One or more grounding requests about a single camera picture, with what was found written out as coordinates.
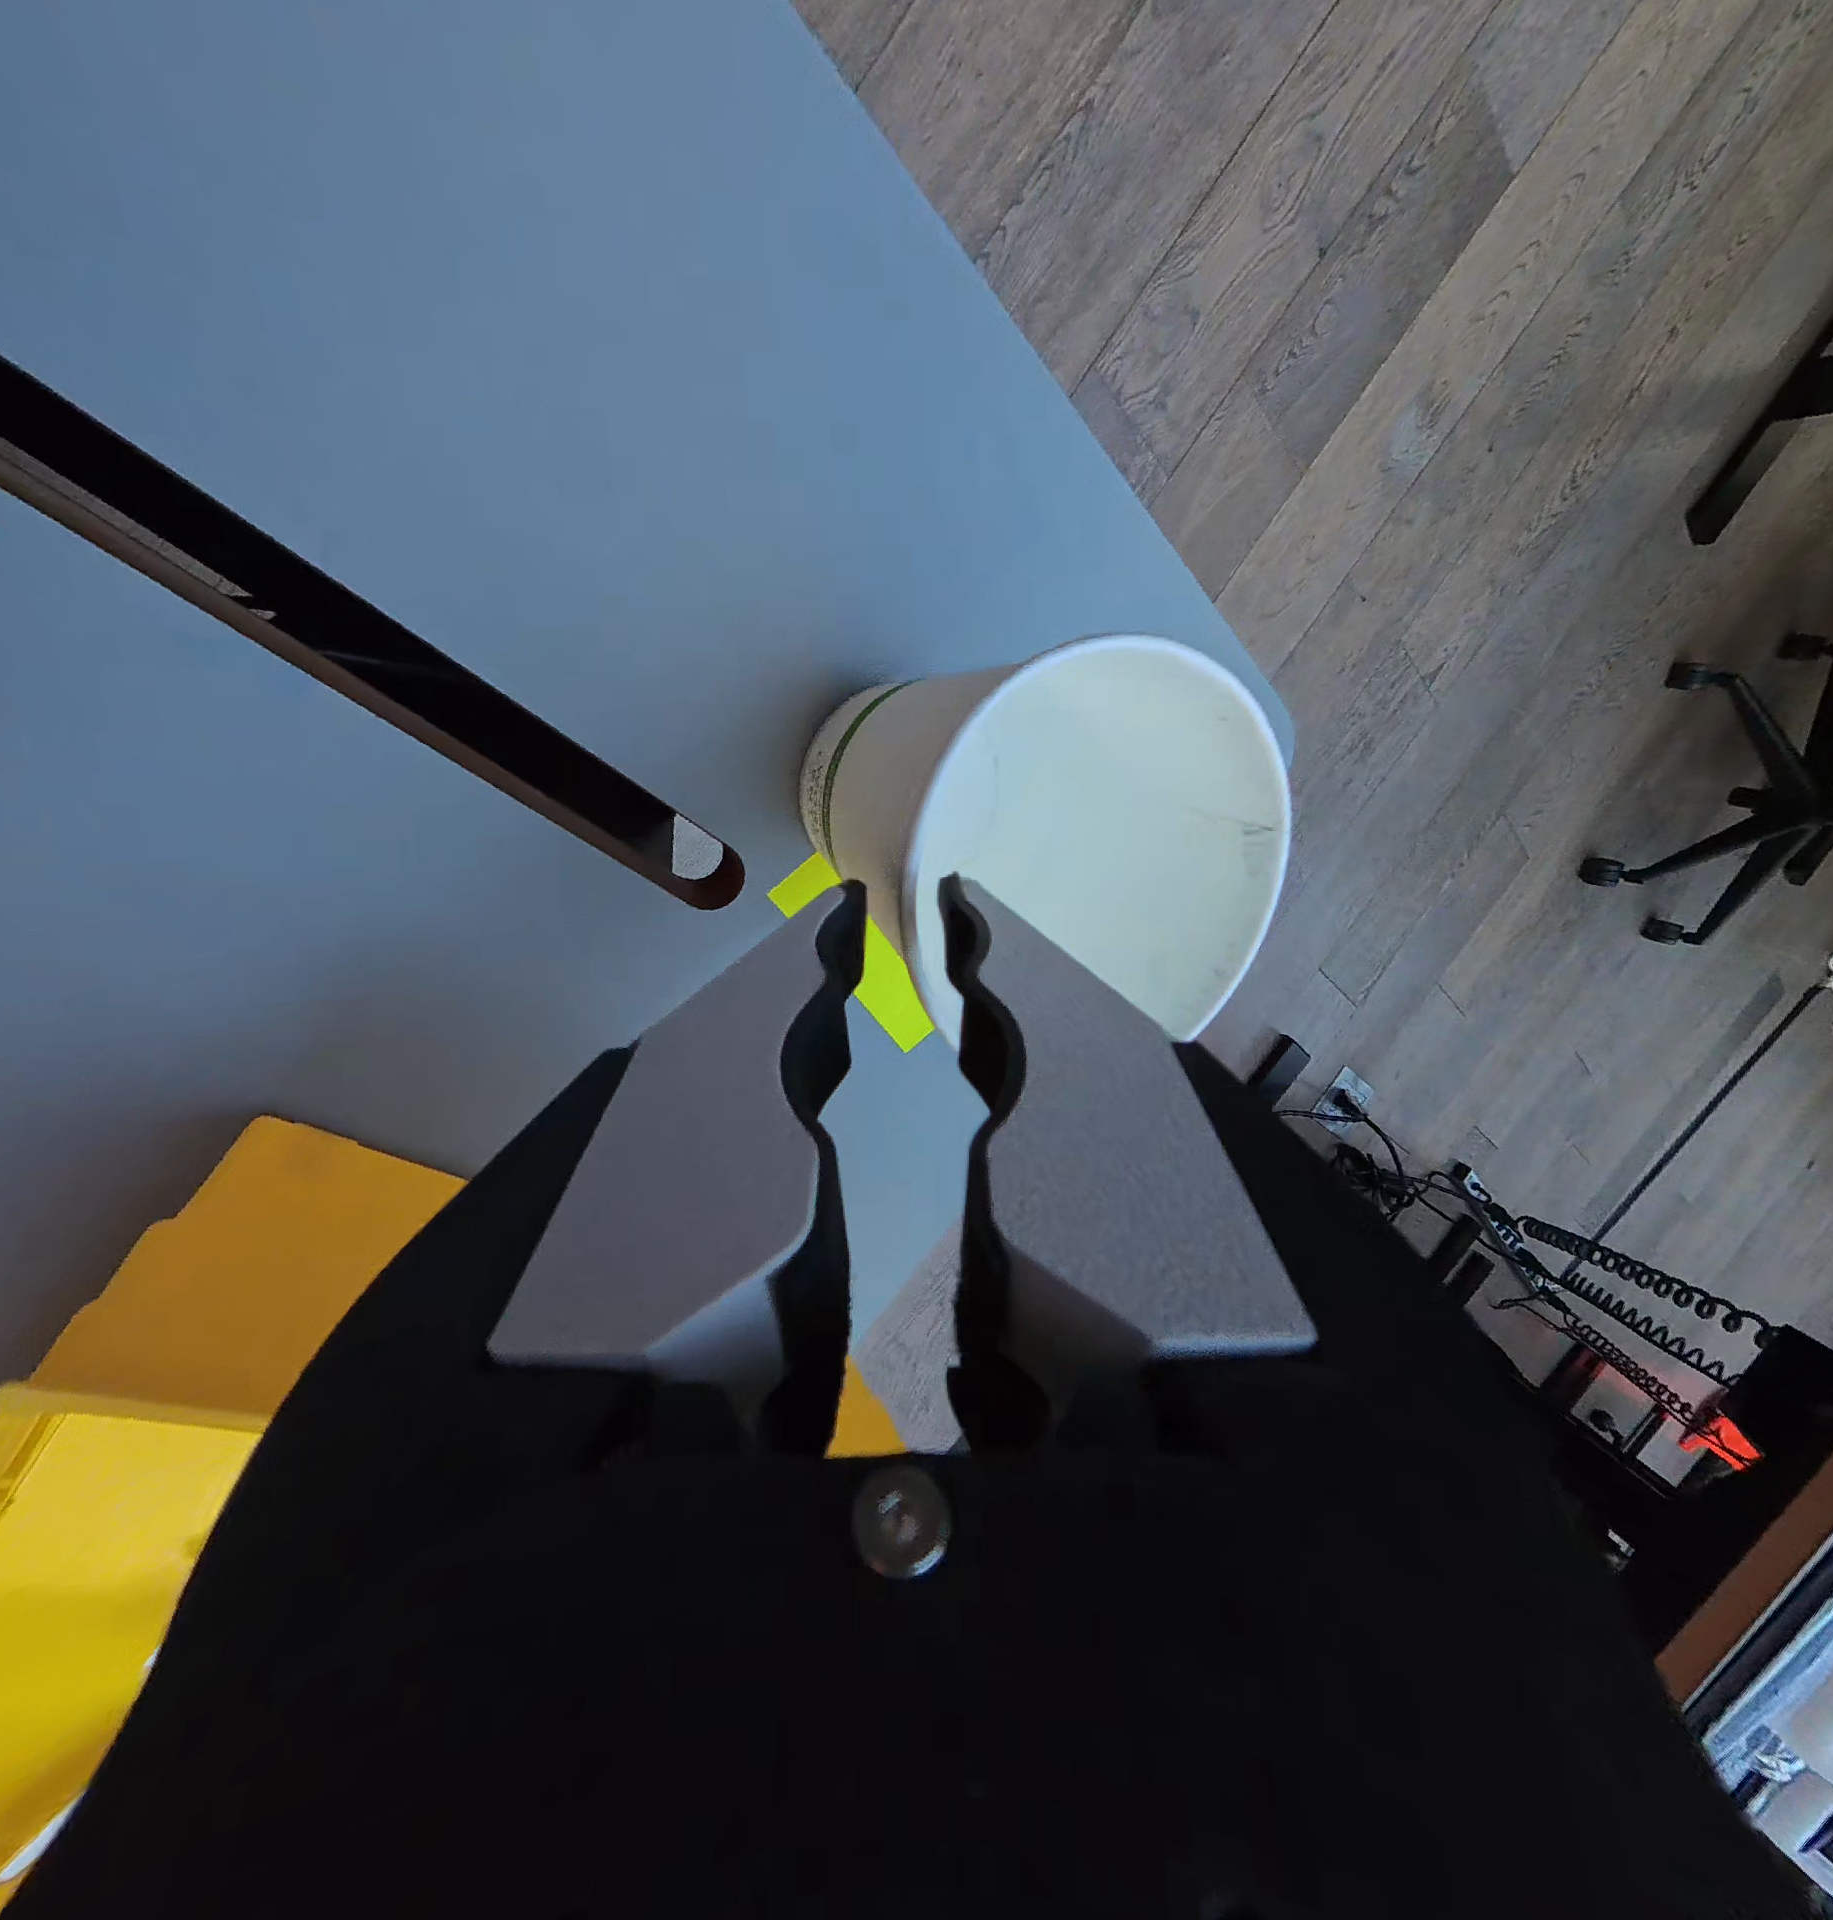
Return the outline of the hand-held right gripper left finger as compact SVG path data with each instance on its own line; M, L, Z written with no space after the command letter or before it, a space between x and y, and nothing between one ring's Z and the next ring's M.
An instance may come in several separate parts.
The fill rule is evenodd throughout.
M850 1255L824 1112L869 929L840 882L633 1043L490 1356L707 1386L761 1451L828 1452Z

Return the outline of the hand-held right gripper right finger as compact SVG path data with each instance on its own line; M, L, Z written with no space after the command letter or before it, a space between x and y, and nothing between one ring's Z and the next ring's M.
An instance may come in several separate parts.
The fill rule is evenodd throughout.
M972 878L938 887L968 1154L948 1400L1035 1451L1150 1367L1307 1355L1317 1330L1179 1043Z

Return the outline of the white paper cup green stripe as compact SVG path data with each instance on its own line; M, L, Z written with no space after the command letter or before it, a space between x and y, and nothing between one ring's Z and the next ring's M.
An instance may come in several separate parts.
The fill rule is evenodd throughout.
M1141 634L859 691L807 742L797 812L813 853L864 885L951 1046L963 998L944 879L977 882L1191 1041L1264 945L1291 836L1287 756L1259 695Z

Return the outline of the yellow-green tape strip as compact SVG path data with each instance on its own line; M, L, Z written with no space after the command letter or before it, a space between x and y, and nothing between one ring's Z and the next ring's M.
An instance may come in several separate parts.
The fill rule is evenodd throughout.
M838 882L837 868L819 853L812 853L772 885L766 898L784 919L792 919L830 894ZM864 919L864 963L854 1000L902 1053L914 1051L934 1033L904 958L885 937L872 911Z

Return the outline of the black flat tray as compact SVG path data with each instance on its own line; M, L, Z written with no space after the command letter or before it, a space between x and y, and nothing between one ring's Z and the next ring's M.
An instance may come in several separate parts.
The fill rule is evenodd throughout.
M0 492L698 911L737 853L0 356Z

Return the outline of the red lit device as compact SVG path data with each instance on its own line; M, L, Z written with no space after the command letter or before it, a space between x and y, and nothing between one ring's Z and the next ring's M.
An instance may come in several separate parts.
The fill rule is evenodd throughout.
M1770 1445L1774 1412L1765 1408L1761 1384L1738 1379L1702 1405L1676 1438L1687 1462L1683 1485L1702 1478L1749 1474Z

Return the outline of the yellow plastic bin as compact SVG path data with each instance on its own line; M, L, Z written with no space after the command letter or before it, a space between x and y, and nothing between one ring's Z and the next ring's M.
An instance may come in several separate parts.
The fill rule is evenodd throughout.
M461 1187L257 1118L0 1386L0 1915L107 1758L269 1419Z

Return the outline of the black office chair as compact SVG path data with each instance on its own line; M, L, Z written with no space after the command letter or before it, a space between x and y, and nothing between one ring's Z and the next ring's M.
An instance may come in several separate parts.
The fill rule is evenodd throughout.
M1737 786L1729 795L1738 817L1644 868L1592 856L1577 870L1583 885L1613 892L1675 878L1729 856L1742 857L1696 925L1646 918L1640 937L1652 945L1705 948L1774 878L1804 885L1833 853L1833 640L1790 633L1778 640L1777 658L1825 667L1803 742L1790 738L1757 689L1737 670L1675 661L1664 677L1664 689L1670 693L1718 691L1733 708L1761 771L1755 786Z

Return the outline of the black table foot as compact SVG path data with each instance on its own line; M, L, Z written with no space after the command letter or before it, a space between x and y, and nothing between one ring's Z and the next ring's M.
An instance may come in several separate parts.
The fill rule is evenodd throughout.
M1833 417L1833 316L1804 346L1793 369L1745 430L1685 514L1695 548L1715 547L1762 482L1796 430Z

